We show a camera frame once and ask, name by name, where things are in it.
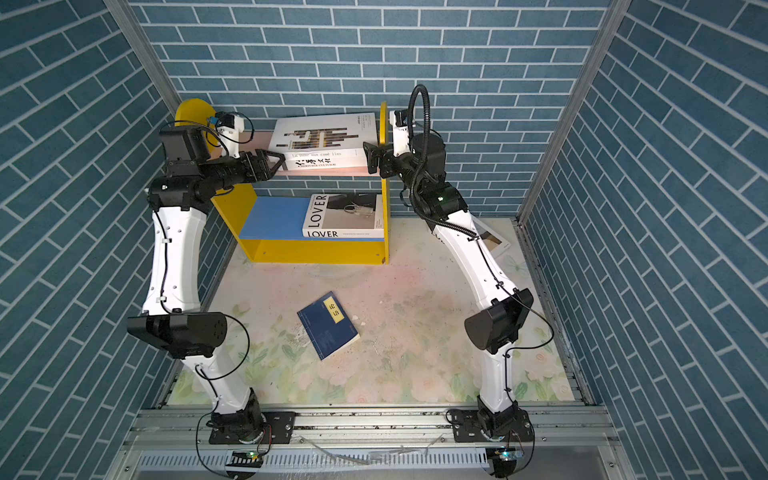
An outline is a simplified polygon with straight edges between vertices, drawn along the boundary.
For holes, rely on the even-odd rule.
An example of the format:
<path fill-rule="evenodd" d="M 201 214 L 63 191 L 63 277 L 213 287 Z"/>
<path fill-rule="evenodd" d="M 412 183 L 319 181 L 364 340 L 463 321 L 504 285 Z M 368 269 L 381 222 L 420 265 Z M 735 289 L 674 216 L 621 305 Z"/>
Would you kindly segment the white brown-pattern book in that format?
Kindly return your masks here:
<path fill-rule="evenodd" d="M 279 119 L 269 150 L 285 156 L 289 171 L 366 167 L 363 143 L 378 143 L 374 113 Z"/>

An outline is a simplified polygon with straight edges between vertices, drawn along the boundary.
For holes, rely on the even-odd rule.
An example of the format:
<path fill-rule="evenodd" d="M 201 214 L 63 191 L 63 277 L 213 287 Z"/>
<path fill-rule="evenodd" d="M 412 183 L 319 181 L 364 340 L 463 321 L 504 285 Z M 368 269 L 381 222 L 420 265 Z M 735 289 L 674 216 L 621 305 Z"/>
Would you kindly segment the white LOVER book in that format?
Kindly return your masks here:
<path fill-rule="evenodd" d="M 327 240 L 383 239 L 383 196 L 314 194 L 309 199 L 302 234 Z"/>

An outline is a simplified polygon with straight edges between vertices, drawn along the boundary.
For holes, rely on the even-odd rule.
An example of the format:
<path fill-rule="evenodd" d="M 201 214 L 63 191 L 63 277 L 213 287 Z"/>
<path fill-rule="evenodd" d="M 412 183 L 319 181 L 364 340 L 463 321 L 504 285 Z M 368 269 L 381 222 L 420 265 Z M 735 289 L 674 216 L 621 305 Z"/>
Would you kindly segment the white LOEWE book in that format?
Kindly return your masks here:
<path fill-rule="evenodd" d="M 479 218 L 472 217 L 478 235 L 494 258 L 503 256 L 511 243 Z"/>

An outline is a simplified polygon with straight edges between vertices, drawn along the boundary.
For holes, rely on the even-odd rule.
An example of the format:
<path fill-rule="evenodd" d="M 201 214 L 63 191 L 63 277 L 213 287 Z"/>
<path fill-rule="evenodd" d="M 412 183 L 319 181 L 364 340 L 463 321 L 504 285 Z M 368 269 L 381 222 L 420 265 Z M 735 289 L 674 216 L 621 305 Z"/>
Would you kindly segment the navy blue book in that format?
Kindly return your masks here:
<path fill-rule="evenodd" d="M 304 307 L 297 315 L 320 360 L 359 338 L 351 317 L 333 292 Z"/>

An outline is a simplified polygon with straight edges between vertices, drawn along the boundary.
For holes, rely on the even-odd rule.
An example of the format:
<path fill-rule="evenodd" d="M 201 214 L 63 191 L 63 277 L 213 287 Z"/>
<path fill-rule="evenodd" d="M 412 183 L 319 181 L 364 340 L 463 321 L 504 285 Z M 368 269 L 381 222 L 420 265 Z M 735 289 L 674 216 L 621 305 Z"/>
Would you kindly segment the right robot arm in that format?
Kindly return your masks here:
<path fill-rule="evenodd" d="M 445 146 L 432 128 L 425 85 L 416 85 L 407 107 L 390 114 L 390 125 L 391 143 L 364 145 L 368 171 L 400 179 L 408 193 L 406 203 L 465 276 L 479 309 L 464 321 L 471 343 L 482 353 L 479 410 L 499 422 L 518 409 L 510 363 L 533 297 L 502 271 L 477 232 L 464 198 L 446 180 Z"/>

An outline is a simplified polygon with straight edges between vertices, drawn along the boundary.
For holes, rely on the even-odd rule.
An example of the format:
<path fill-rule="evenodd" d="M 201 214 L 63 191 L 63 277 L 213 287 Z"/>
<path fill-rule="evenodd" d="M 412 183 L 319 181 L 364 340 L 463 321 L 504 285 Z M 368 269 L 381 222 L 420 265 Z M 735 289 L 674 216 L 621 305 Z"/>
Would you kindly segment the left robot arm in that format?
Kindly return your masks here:
<path fill-rule="evenodd" d="M 199 253 L 213 198 L 241 184 L 271 179 L 285 157 L 263 149 L 239 152 L 235 142 L 189 120 L 170 122 L 159 136 L 166 171 L 147 189 L 154 231 L 152 274 L 141 313 L 128 319 L 127 331 L 197 375 L 211 399 L 213 420 L 257 426 L 261 413 L 255 393 L 224 347 L 233 319 L 201 309 Z"/>

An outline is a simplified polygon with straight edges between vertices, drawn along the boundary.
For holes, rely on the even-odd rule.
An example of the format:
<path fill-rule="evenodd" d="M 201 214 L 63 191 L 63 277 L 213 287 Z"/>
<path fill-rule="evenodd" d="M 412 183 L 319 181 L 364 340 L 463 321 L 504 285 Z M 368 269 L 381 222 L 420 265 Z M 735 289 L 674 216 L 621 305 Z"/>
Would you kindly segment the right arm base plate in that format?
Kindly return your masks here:
<path fill-rule="evenodd" d="M 499 413 L 491 413 L 486 409 L 449 409 L 445 412 L 445 419 L 457 443 L 526 443 L 535 438 L 528 412 L 520 407 L 513 406 Z"/>

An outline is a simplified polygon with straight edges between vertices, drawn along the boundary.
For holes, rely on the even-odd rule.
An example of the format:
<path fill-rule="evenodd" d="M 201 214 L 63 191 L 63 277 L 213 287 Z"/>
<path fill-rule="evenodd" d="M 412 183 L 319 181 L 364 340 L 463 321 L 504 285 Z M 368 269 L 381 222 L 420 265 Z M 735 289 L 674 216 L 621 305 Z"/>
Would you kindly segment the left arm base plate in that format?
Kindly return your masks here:
<path fill-rule="evenodd" d="M 206 421 L 213 445 L 289 444 L 296 420 L 293 411 L 276 411 L 252 416 L 246 413 L 213 414 Z"/>

